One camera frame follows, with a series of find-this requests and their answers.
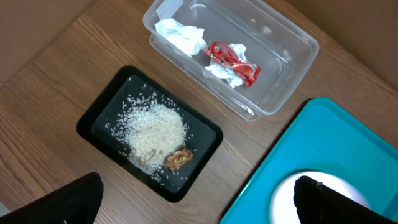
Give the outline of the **teal serving tray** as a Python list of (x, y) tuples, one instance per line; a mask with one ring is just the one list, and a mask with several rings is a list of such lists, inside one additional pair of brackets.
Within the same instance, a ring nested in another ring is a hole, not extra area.
[(314, 170), (353, 185), (371, 209), (397, 219), (397, 149), (328, 98), (310, 100), (262, 161), (221, 223), (269, 223), (286, 177)]

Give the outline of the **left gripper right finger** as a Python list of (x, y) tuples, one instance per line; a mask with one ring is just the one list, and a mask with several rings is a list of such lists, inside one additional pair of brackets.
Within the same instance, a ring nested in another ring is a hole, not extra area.
[(295, 181), (294, 205), (301, 224), (396, 224), (308, 176)]

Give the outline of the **white tissue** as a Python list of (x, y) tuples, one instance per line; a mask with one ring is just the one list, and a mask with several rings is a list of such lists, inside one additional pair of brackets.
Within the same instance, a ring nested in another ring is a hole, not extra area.
[(204, 29), (185, 26), (173, 18), (160, 20), (155, 24), (155, 30), (189, 57), (199, 54), (207, 47), (203, 39)]
[[(240, 60), (242, 60), (243, 62), (248, 62), (244, 54), (246, 51), (246, 47), (243, 44), (229, 44), (228, 46), (234, 50)], [(214, 59), (210, 60), (209, 66), (206, 66), (205, 69), (207, 69), (217, 78), (225, 80), (232, 88), (236, 88), (237, 86), (241, 86), (244, 84), (244, 80), (232, 69), (222, 66)]]

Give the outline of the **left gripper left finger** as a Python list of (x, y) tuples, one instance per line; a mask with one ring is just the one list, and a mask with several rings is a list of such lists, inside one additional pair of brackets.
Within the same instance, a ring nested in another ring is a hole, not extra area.
[(99, 173), (79, 179), (1, 217), (1, 223), (93, 224), (101, 206), (104, 183)]

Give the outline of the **red snack wrapper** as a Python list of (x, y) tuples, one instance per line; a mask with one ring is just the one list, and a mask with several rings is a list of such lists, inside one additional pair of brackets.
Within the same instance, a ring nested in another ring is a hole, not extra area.
[(232, 69), (239, 75), (247, 87), (251, 87), (257, 80), (261, 66), (255, 63), (243, 62), (232, 48), (224, 42), (214, 41), (205, 49), (205, 54), (222, 66)]

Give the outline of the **large white plate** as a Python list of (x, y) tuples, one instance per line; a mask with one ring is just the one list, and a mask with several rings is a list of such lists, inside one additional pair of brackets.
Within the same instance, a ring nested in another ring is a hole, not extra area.
[(270, 223), (300, 223), (294, 205), (294, 185), (301, 176), (308, 176), (317, 182), (348, 197), (349, 199), (370, 208), (364, 195), (349, 182), (324, 172), (303, 171), (286, 177), (274, 190), (269, 205)]

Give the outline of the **brown food scraps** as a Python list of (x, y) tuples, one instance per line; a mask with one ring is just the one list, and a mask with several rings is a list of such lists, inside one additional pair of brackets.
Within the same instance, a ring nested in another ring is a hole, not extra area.
[(164, 161), (164, 166), (171, 171), (178, 171), (186, 163), (193, 159), (193, 152), (187, 147), (181, 147), (171, 153)]

